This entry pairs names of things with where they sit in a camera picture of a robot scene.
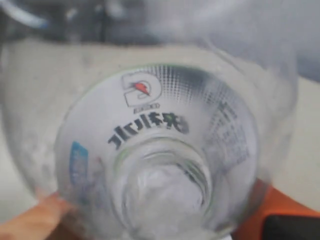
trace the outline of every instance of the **orange object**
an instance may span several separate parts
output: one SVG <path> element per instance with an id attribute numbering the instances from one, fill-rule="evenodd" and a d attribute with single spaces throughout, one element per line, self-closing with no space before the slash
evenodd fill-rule
<path id="1" fill-rule="evenodd" d="M 234 240 L 263 240 L 263 229 L 269 216 L 302 216 L 320 218 L 320 212 L 311 210 L 271 187 L 264 203 L 254 215 L 233 234 Z"/>

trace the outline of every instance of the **clear plastic bottle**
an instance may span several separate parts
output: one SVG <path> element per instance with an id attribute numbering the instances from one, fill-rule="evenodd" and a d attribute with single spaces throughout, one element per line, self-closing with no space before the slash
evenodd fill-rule
<path id="1" fill-rule="evenodd" d="M 33 192 L 77 206 L 75 231 L 214 239 L 259 206 L 297 100 L 263 15 L 280 3 L 1 3 L 8 146 Z"/>

